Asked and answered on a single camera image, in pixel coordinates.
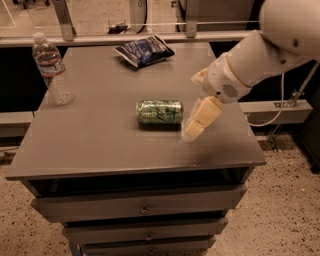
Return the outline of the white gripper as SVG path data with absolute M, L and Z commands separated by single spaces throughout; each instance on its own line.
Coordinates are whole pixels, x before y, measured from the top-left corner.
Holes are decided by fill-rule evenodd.
M 232 72 L 226 53 L 220 55 L 207 68 L 194 74 L 191 81 L 203 86 L 203 90 L 211 96 L 198 99 L 189 117 L 182 123 L 183 142 L 198 138 L 220 116 L 223 103 L 236 102 L 251 91 L 251 88 Z

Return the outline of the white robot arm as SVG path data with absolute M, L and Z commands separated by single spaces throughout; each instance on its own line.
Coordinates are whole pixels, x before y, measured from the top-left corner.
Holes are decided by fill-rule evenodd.
M 222 106 L 249 94 L 261 81 L 320 59 L 320 0 L 265 0 L 258 30 L 192 76 L 207 96 L 183 122 L 182 139 L 195 140 Z

